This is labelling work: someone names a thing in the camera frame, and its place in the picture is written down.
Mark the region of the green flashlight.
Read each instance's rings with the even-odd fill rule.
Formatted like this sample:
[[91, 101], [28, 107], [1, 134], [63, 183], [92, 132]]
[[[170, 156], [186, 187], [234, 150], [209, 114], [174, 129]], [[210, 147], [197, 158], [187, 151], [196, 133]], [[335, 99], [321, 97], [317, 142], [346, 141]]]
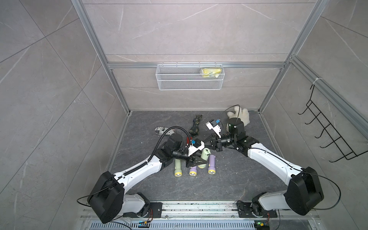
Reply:
[[174, 176], [175, 177], [181, 177], [183, 175], [181, 163], [182, 162], [180, 159], [175, 159], [174, 161]]
[[202, 153], [201, 153], [200, 158], [204, 161], [204, 163], [203, 163], [203, 164], [198, 165], [198, 168], [203, 169], [203, 168], [205, 168], [205, 167], [206, 167], [206, 165], [207, 165], [207, 163], [208, 163], [208, 159], [209, 159], [209, 156], [210, 156], [210, 155], [211, 155], [211, 151], [210, 151], [210, 149], [208, 149], [208, 148], [204, 148], [204, 149], [202, 150]]

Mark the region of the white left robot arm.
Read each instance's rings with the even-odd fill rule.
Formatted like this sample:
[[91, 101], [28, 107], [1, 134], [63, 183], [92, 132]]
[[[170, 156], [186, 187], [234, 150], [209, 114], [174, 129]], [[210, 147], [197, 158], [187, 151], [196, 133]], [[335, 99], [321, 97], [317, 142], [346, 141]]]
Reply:
[[100, 175], [87, 196], [87, 203], [101, 223], [112, 221], [119, 213], [146, 215], [150, 201], [141, 193], [129, 195], [127, 192], [145, 178], [162, 171], [174, 160], [184, 160], [187, 167], [206, 163], [198, 154], [204, 149], [205, 143], [191, 139], [182, 127], [178, 129], [185, 133], [185, 140], [179, 134], [173, 134], [166, 142], [160, 137], [151, 155], [142, 162], [117, 173], [106, 171]]

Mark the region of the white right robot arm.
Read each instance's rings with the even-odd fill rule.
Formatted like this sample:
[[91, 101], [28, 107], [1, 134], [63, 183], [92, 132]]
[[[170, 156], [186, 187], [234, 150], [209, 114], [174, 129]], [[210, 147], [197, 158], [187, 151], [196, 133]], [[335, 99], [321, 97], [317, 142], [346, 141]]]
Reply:
[[239, 118], [231, 118], [228, 132], [222, 134], [220, 120], [206, 123], [213, 130], [210, 149], [222, 151], [234, 148], [244, 156], [255, 160], [279, 177], [287, 189], [279, 192], [263, 192], [252, 199], [251, 211], [254, 216], [262, 217], [274, 209], [292, 210], [305, 216], [324, 199], [324, 193], [317, 172], [311, 168], [302, 168], [270, 151], [257, 139], [248, 136], [243, 122]]

